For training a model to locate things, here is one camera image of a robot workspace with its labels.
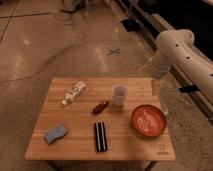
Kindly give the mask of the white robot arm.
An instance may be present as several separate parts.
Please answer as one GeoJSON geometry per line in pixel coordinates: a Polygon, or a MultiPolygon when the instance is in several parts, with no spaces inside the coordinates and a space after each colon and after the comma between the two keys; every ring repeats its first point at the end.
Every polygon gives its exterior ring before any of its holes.
{"type": "Polygon", "coordinates": [[[194,41],[194,33],[188,29],[162,31],[156,38],[151,66],[155,76],[161,77],[175,63],[213,104],[213,62],[192,49],[194,41]]]}

